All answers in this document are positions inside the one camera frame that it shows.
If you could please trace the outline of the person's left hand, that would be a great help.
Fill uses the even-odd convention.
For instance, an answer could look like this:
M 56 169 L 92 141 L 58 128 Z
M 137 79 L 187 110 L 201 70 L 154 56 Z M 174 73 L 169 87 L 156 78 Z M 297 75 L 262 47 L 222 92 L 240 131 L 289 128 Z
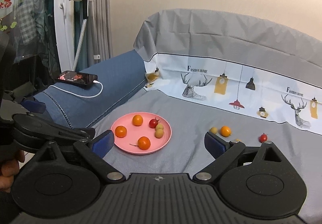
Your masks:
M 14 182 L 14 176 L 18 174 L 20 170 L 19 163 L 24 163 L 25 153 L 20 150 L 15 155 L 15 158 L 6 161 L 1 165 L 1 177 L 0 177 L 0 188 L 1 192 L 10 192 L 11 186 Z

